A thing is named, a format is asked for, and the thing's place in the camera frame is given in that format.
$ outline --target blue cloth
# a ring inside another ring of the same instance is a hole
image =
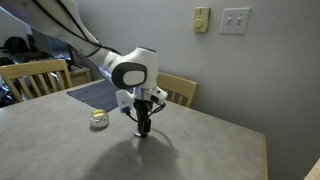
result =
[[[109,112],[118,106],[116,98],[118,90],[109,81],[102,81],[81,89],[68,91],[67,94],[91,107]]]

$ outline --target light switch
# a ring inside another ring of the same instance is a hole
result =
[[[198,7],[194,9],[193,31],[207,32],[209,24],[210,8]]]
[[[250,10],[251,7],[224,9],[220,34],[244,34]]]

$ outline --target wooden chair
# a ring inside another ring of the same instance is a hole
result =
[[[64,60],[54,59],[0,67],[0,74],[4,82],[18,102],[23,101],[20,88],[28,99],[64,90],[65,84],[61,72],[66,76],[68,87],[72,87]]]
[[[319,180],[320,179],[320,159],[313,166],[308,175],[304,178],[304,180]]]
[[[192,106],[198,88],[196,82],[160,72],[157,83],[161,89],[168,92],[167,100],[186,107]]]

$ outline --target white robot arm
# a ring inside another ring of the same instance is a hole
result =
[[[103,46],[83,25],[74,0],[0,0],[0,6],[37,31],[70,44],[87,56],[102,76],[119,89],[134,88],[133,94],[124,90],[116,93],[121,113],[128,114],[134,101],[163,105],[167,93],[157,87],[157,53],[136,48],[121,56]]]

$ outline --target white wall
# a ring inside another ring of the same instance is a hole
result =
[[[158,51],[160,70],[195,80],[194,108],[265,133],[270,179],[302,179],[320,156],[318,0],[77,0],[88,29],[129,53]],[[193,8],[211,8],[192,32]],[[220,35],[224,8],[252,7],[244,36]]]
[[[0,9],[0,24],[0,47],[3,47],[6,40],[11,36],[22,37],[29,47],[27,34],[32,34],[29,26],[8,15],[2,9]],[[10,57],[10,54],[2,53],[2,50],[0,50],[0,57]]]

